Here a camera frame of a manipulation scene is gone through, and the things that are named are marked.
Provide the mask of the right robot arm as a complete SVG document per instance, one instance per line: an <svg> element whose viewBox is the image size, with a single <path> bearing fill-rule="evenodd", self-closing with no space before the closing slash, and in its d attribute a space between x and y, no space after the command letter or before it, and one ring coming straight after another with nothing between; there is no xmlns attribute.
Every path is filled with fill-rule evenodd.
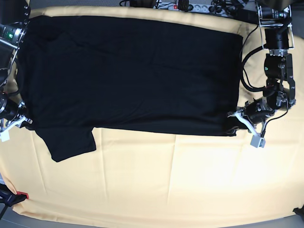
<svg viewBox="0 0 304 228"><path fill-rule="evenodd" d="M20 94L22 86L15 92L5 92L17 53L27 32L31 8L27 0L2 0L0 2L0 139L9 140L9 130L31 124L26 117L23 101L16 103L11 98Z"/></svg>

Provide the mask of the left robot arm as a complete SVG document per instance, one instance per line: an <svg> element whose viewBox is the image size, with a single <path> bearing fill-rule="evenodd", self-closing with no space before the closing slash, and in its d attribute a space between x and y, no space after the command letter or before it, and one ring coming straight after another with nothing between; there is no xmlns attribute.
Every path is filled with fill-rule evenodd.
<svg viewBox="0 0 304 228"><path fill-rule="evenodd" d="M253 87L248 76L241 78L241 84L250 92L263 95L253 102L246 102L234 113L228 113L233 127L227 132L233 135L238 130L248 129L255 136L263 137L268 123L275 120L275 113L285 114L295 105L295 80L293 77L293 59L288 52L294 48L292 32L292 12L290 0L257 0L257 28L260 29L262 45L250 51L243 59L241 67L251 56L262 50L268 50L264 61L266 85Z"/></svg>

